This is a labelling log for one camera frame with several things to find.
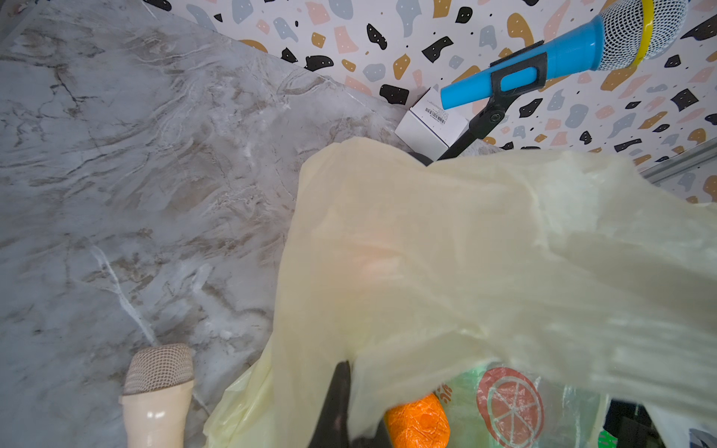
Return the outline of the orange toy fruit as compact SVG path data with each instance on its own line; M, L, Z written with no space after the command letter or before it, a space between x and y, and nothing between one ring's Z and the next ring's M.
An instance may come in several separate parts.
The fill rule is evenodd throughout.
M446 413L433 393L387 411L384 422L396 448L446 448L450 441Z

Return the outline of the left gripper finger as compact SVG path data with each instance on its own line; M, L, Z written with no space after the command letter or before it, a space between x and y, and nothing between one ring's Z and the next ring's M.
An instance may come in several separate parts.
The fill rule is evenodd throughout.
M349 440L347 421L351 387L350 363L335 367L309 448L392 448L387 426L381 422L375 435Z

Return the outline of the yellow plastic bag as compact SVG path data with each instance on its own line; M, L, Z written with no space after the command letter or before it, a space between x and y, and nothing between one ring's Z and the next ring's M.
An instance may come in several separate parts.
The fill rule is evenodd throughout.
M493 361L715 427L716 207L616 155L325 147L301 169L273 334L207 445L308 446L343 361L351 438Z

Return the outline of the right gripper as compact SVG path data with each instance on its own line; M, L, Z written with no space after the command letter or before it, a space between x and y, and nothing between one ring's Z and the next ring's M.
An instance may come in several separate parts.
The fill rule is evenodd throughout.
M642 405L612 399L601 431L602 447L665 448Z

